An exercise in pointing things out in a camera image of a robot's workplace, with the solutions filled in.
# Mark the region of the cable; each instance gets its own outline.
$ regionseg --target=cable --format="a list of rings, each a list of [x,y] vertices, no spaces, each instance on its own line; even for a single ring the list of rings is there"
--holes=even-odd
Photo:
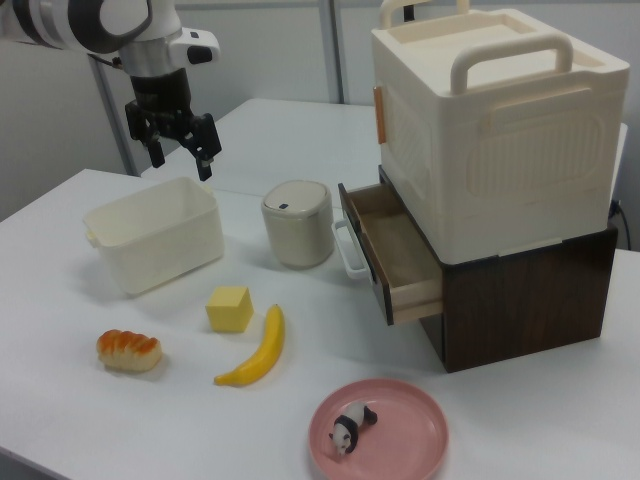
[[[622,207],[620,205],[618,205],[618,210],[620,210],[620,215],[622,215],[622,221],[624,222],[624,229],[625,232],[627,233],[627,249],[631,250],[631,235],[629,233],[629,224],[627,223],[627,216],[624,214],[624,210],[622,210]]]
[[[622,216],[622,221],[624,222],[624,230],[627,234],[627,248],[631,250],[631,233],[629,232],[629,224],[627,223],[627,216],[624,214],[622,207],[620,206],[620,200],[611,200],[611,205],[609,205],[609,219],[613,218],[617,214]]]
[[[122,70],[122,62],[120,61],[120,58],[115,57],[113,59],[112,62],[110,62],[109,60],[105,60],[104,58],[101,58],[97,55],[94,55],[93,53],[88,53],[87,55],[89,55],[91,58],[93,58],[96,62],[100,62],[104,65],[108,65],[112,68],[116,68],[118,70]]]

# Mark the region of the butter block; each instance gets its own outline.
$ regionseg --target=butter block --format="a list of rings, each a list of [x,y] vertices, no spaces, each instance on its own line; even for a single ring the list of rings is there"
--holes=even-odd
[[[215,332],[244,332],[253,316],[247,287],[218,287],[205,308]]]

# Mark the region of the toy panda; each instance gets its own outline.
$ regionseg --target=toy panda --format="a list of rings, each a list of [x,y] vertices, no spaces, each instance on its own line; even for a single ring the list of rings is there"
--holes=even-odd
[[[353,402],[333,422],[333,433],[329,434],[329,438],[333,440],[340,455],[351,453],[358,444],[358,427],[363,422],[367,422],[367,425],[373,425],[377,421],[378,415],[371,411],[366,404]]]

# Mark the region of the white plastic bin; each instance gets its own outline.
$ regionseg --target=white plastic bin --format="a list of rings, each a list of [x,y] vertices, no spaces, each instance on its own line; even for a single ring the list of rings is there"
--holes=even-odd
[[[87,238],[127,293],[138,294],[222,256],[218,205],[189,178],[155,185],[92,210]]]
[[[440,260],[605,229],[629,65],[465,1],[457,15],[392,26],[414,3],[385,0],[373,30],[381,163]]]

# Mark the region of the dark wooden cabinet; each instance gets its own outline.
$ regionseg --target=dark wooden cabinet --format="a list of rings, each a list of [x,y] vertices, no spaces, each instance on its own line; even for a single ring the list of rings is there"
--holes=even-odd
[[[615,227],[447,265],[380,173],[381,184],[370,189],[347,192],[340,185],[345,216],[372,270],[387,323],[420,321],[448,372],[600,336]],[[385,233],[385,225],[393,231]]]

